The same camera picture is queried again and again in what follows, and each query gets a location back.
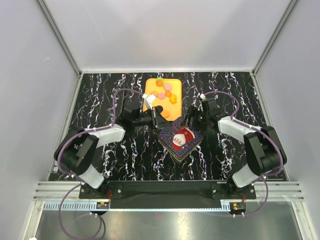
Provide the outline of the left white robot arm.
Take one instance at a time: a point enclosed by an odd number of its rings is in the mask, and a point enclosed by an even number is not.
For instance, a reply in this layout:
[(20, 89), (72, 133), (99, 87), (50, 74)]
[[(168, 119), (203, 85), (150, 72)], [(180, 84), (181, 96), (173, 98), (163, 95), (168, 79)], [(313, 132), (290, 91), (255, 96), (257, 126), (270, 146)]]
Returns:
[(140, 112), (138, 108), (123, 107), (112, 126), (105, 126), (100, 130), (72, 127), (55, 150), (53, 158), (61, 172), (75, 174), (82, 183), (88, 185), (95, 197), (110, 197), (112, 191), (108, 189), (106, 177), (92, 164), (96, 149), (121, 142), (125, 135), (137, 127), (147, 126), (159, 133), (172, 125), (172, 122), (164, 117), (164, 112), (160, 105), (144, 112)]

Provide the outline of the gold tin lid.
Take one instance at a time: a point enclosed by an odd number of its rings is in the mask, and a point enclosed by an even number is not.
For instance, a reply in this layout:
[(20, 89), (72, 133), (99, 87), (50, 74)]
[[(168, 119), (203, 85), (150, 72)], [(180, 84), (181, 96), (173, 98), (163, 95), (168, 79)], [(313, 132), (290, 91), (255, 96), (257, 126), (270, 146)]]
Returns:
[(171, 127), (162, 130), (158, 134), (158, 140), (172, 141), (175, 145), (182, 147), (192, 140), (204, 138), (200, 131), (193, 127), (182, 126), (183, 118), (179, 117), (172, 122)]

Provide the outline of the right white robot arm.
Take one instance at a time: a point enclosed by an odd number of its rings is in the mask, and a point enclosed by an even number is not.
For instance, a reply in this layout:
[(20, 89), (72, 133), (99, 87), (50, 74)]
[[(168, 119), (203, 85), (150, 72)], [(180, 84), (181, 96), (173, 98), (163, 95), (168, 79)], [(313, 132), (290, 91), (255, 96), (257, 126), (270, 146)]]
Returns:
[(214, 99), (200, 101), (200, 107), (190, 106), (181, 124), (205, 132), (208, 128), (228, 135), (244, 144), (246, 164), (228, 178), (222, 189), (231, 198), (239, 198), (249, 185), (282, 171), (287, 156), (272, 126), (251, 126), (222, 112)]

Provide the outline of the decorated cookie tin box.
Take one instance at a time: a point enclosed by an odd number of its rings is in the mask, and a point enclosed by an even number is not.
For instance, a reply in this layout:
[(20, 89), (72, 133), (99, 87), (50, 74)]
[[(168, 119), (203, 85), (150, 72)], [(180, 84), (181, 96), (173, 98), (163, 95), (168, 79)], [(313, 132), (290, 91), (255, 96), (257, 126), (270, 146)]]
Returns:
[(158, 141), (177, 162), (181, 162), (202, 143), (203, 138), (194, 139), (183, 146), (177, 146), (172, 141), (163, 141), (161, 139)]

